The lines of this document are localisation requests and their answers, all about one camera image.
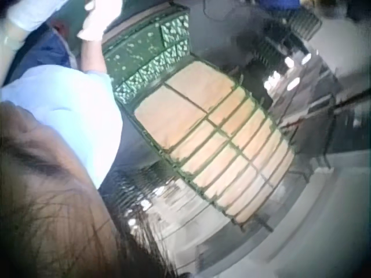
hand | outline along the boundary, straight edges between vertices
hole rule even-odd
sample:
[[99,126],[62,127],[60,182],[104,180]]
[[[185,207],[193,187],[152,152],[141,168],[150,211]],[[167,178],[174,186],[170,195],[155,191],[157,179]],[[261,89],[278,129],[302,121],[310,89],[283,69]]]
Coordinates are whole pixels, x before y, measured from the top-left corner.
[[100,41],[107,27],[121,14],[122,0],[91,0],[85,5],[89,15],[77,36],[85,41]]

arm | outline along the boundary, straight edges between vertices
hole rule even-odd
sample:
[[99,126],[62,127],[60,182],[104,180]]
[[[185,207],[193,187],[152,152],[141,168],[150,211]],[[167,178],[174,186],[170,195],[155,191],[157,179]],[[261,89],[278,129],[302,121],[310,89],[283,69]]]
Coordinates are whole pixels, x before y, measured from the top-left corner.
[[0,20],[0,87],[2,87],[14,56],[29,33],[36,30],[67,1],[11,0],[9,3],[14,3],[14,5],[2,4],[0,6],[2,8],[0,12],[2,14],[6,12],[6,19]]
[[89,12],[78,37],[83,40],[81,70],[106,74],[102,52],[102,37],[107,27],[120,15],[122,0],[91,0],[85,9]]
[[83,41],[81,49],[81,71],[97,71],[106,74],[106,62],[102,52],[102,41]]
[[14,56],[29,33],[8,19],[0,21],[0,87],[4,83]]

white glove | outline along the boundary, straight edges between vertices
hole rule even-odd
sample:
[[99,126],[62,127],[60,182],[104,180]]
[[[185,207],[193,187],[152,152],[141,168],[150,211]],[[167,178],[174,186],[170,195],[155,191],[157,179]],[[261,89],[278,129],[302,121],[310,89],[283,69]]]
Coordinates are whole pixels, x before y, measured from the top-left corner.
[[77,36],[85,41],[100,41],[107,27],[121,14],[122,0],[91,0],[85,9],[90,13]]
[[68,0],[21,0],[11,6],[6,17],[15,25],[32,32]]

light blue shirt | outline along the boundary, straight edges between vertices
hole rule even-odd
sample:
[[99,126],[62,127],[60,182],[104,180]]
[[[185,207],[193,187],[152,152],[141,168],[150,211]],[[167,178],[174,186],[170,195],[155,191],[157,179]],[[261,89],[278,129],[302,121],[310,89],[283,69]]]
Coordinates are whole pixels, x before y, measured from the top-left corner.
[[58,131],[99,188],[116,157],[122,130],[107,74],[40,65],[3,87],[0,96]]

person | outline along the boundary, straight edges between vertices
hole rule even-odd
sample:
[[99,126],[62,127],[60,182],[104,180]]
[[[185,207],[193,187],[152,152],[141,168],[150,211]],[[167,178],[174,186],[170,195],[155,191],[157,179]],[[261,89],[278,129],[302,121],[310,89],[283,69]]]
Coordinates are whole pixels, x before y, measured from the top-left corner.
[[[24,38],[65,2],[21,0],[8,9],[0,23],[2,80]],[[179,277],[144,218],[132,234],[97,190],[121,135],[101,50],[103,32],[121,5],[121,0],[88,4],[78,34],[81,71],[70,68],[63,55],[57,61],[65,64],[50,64],[61,44],[36,44],[31,52],[40,56],[18,65],[34,66],[1,89],[2,277]]]

